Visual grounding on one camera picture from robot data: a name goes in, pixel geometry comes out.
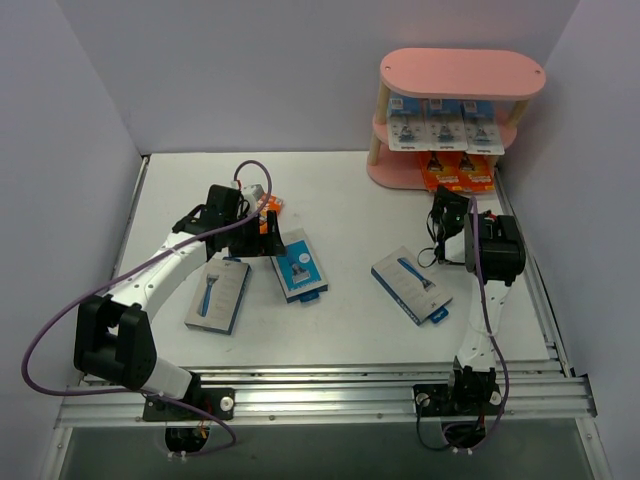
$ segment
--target orange box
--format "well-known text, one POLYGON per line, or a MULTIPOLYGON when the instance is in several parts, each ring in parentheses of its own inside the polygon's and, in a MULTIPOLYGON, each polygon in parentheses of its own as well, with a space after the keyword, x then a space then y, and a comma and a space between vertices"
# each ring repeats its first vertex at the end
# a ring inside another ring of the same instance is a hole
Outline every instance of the orange box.
POLYGON ((493 191, 493 178, 483 155, 464 152, 423 152, 419 154, 422 179, 427 190, 438 185, 452 192, 480 193, 493 191))
MULTIPOLYGON (((267 194, 265 193, 262 195, 262 197, 260 197, 258 205, 261 205, 262 202, 264 202, 266 195, 267 194)), ((260 212, 260 233, 267 233, 267 212, 269 210, 273 210, 276 212, 276 215, 280 215, 280 210, 282 210, 283 206, 284 201, 281 198, 278 198, 274 195, 271 195, 269 197, 269 202, 260 212)))

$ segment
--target blue label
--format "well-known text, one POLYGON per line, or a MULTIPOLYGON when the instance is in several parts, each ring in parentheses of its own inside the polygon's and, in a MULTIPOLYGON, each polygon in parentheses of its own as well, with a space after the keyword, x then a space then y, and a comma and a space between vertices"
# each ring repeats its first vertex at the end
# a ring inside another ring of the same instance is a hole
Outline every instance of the blue label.
POLYGON ((287 255, 276 257, 276 261, 289 291, 322 280, 304 240, 287 245, 287 255))

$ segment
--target gray wall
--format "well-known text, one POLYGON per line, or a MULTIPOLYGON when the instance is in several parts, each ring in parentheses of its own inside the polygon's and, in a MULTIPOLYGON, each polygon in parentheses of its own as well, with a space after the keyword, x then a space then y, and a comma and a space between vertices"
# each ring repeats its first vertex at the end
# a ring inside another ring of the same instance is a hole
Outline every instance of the gray wall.
POLYGON ((378 66, 405 46, 544 63, 578 0, 59 0, 136 145, 366 149, 378 66))
MULTIPOLYGON (((0 6, 0 478, 36 478, 59 400, 30 391, 20 361, 36 331, 115 258, 140 157, 53 0, 0 6)), ((34 358, 63 388, 74 318, 34 358)))
POLYGON ((637 0, 580 2, 503 162, 617 479, 640 475, 639 20, 637 0))

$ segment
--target purple cable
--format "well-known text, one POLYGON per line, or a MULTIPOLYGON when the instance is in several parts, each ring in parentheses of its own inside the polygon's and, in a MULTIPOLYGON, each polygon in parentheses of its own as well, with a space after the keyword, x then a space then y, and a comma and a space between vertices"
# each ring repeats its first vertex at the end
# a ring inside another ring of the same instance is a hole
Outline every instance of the purple cable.
MULTIPOLYGON (((93 290, 90 290, 86 293, 84 293, 83 295, 81 295, 80 297, 76 298, 74 301, 72 301, 71 303, 69 303, 66 307, 64 307, 62 310, 60 310, 58 313, 56 313, 47 323, 44 324, 44 326, 40 329, 40 331, 38 331, 38 333, 35 335, 35 337, 33 337, 33 340, 31 341, 31 343, 29 344, 29 346, 27 347, 24 356, 22 357, 22 365, 20 368, 20 371, 22 373, 22 379, 24 380, 24 382, 33 390, 35 390, 38 393, 42 393, 43 395, 50 395, 53 397, 81 397, 81 396, 87 396, 87 395, 103 395, 103 394, 107 394, 107 393, 121 393, 121 392, 129 392, 130 390, 126 389, 126 388, 106 388, 106 389, 101 389, 101 390, 84 390, 84 391, 75 391, 75 392, 69 392, 69 391, 65 391, 65 390, 51 390, 49 388, 43 387, 41 385, 38 385, 32 378, 31 375, 29 375, 29 360, 31 359, 31 355, 33 355, 34 350, 36 349, 36 347, 38 346, 38 344, 40 343, 40 341, 42 340, 42 338, 47 334, 47 332, 49 330, 51 330, 51 328, 58 323, 62 317, 64 317, 67 313, 69 313, 72 309, 74 309, 75 307, 77 307, 78 305, 80 305, 80 303, 82 303, 84 300, 86 300, 87 298, 89 298, 92 295, 95 295, 103 290, 107 290, 110 287, 113 287, 114 285, 122 282, 123 280, 136 275, 137 273, 141 272, 142 270, 149 268, 151 265, 154 265, 156 263, 158 263, 160 260, 162 260, 163 258, 173 254, 174 250, 179 250, 183 247, 186 247, 187 245, 197 242, 199 240, 204 240, 205 238, 208 238, 212 235, 216 235, 219 233, 224 233, 224 232, 228 232, 229 230, 233 230, 234 228, 240 227, 242 225, 244 225, 245 223, 250 222, 254 217, 257 217, 258 215, 260 215, 260 212, 262 211, 262 209, 264 207, 267 206, 268 202, 269 202, 269 198, 271 196, 271 175, 269 174, 269 171, 266 169, 266 167, 258 162, 257 160, 245 160, 244 162, 242 162, 240 165, 238 165, 238 168, 236 168, 235 173, 233 174, 233 179, 237 180, 238 179, 238 174, 240 173, 240 170, 242 170, 242 168, 246 165, 257 165, 258 167, 260 167, 262 169, 262 171, 264 172, 265 176, 267 177, 267 194, 265 196, 265 200, 264 202, 262 202, 262 204, 260 205, 259 208, 256 209, 255 212, 253 212, 251 215, 249 215, 248 217, 232 223, 231 225, 225 225, 224 227, 220 227, 220 228, 216 228, 213 230, 209 230, 208 232, 204 232, 201 233, 199 235, 195 235, 191 238, 188 238, 187 240, 184 240, 183 242, 178 243, 177 245, 174 245, 173 249, 171 250, 165 250, 162 253, 159 253, 158 255, 156 255, 153 258, 150 258, 149 260, 147 260, 146 262, 138 265, 136 268, 123 273, 122 275, 109 280, 107 283, 100 285, 99 287, 94 288, 93 290)), ((227 426, 224 422, 220 421, 219 419, 217 419, 216 417, 214 417, 213 415, 209 414, 208 412, 205 412, 204 410, 200 410, 199 408, 193 407, 191 405, 187 405, 183 402, 180 402, 179 400, 173 400, 173 399, 169 399, 166 397, 163 397, 163 400, 168 401, 169 403, 173 403, 174 405, 180 406, 186 410, 190 410, 192 412, 195 412, 199 415, 202 415, 203 417, 212 420, 214 422, 216 422, 218 425, 222 426, 227 432, 229 432, 229 434, 231 435, 231 442, 225 445, 222 445, 220 447, 216 447, 214 450, 212 451, 218 451, 218 450, 222 450, 223 448, 228 448, 231 447, 232 445, 234 445, 236 443, 236 436, 235 433, 233 433, 233 431, 231 430, 231 428, 229 426, 227 426)))
MULTIPOLYGON (((480 300, 482 302, 482 314, 484 316, 484 325, 487 329, 487 334, 489 335, 489 340, 491 340, 491 344, 493 345, 496 354, 498 355, 498 359, 500 360, 500 365, 502 366, 502 371, 504 372, 504 395, 502 396, 502 402, 500 403, 500 410, 498 410, 498 414, 496 415, 496 419, 493 421, 493 425, 491 425, 491 429, 487 432, 485 437, 480 440, 473 447, 468 450, 476 450, 480 446, 482 446, 489 437, 494 435, 498 424, 500 423, 500 419, 504 415, 504 408, 507 404, 507 399, 509 398, 509 371, 507 370, 507 362, 504 359, 504 355, 502 355, 502 351, 500 347, 498 347, 498 342, 493 336, 493 331, 491 330, 491 323, 489 322, 489 312, 487 311, 487 295, 484 291, 484 278, 482 276, 482 266, 480 264, 480 230, 479 225, 480 222, 478 220, 478 201, 476 197, 471 197, 471 206, 473 206, 473 253, 475 255, 476 261, 476 277, 478 277, 478 284, 480 286, 480 300)), ((449 428, 452 428, 454 424, 447 425, 443 430, 442 434, 445 436, 449 428)))

